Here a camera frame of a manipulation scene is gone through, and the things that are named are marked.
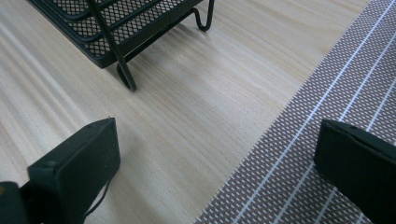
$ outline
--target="dish rack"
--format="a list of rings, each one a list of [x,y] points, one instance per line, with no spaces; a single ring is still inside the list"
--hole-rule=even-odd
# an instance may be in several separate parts
[[[212,22],[209,0],[206,25],[196,7],[203,0],[27,0],[92,62],[105,68],[118,62],[124,85],[136,90],[127,66],[137,54],[192,13],[200,30]]]

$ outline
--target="wooden table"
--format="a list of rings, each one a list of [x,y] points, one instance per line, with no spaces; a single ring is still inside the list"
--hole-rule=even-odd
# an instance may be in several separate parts
[[[207,33],[188,18],[129,62],[130,93],[27,2],[0,1],[0,181],[21,186],[111,116],[121,168],[86,223],[193,222],[367,2],[217,1]]]

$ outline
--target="basket leg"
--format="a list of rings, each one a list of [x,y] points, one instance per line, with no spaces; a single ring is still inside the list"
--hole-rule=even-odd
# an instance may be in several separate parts
[[[92,15],[95,17],[96,22],[98,23],[100,29],[103,32],[103,35],[114,55],[119,61],[117,65],[117,72],[119,73],[120,79],[124,83],[124,85],[131,91],[136,91],[136,84],[134,82],[134,78],[132,77],[131,71],[129,70],[128,66],[126,65],[125,59],[122,56],[122,52],[119,46],[114,39],[113,34],[111,34],[106,20],[103,17],[102,13],[100,12],[99,6],[95,0],[85,0],[91,10]]]
[[[209,9],[207,11],[206,25],[202,25],[201,16],[199,14],[198,9],[196,8],[193,9],[198,28],[204,32],[208,31],[210,29],[210,25],[212,24],[214,6],[215,6],[215,0],[209,0]]]

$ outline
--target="gray placemat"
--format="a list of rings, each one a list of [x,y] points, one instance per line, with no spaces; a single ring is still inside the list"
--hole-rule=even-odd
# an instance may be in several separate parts
[[[196,223],[370,223],[313,156],[322,119],[396,144],[396,4],[372,1]]]

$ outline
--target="woven placemat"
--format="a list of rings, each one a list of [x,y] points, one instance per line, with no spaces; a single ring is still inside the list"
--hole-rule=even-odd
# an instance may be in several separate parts
[[[196,223],[370,223],[313,163],[335,119],[396,144],[396,4],[372,1]]]

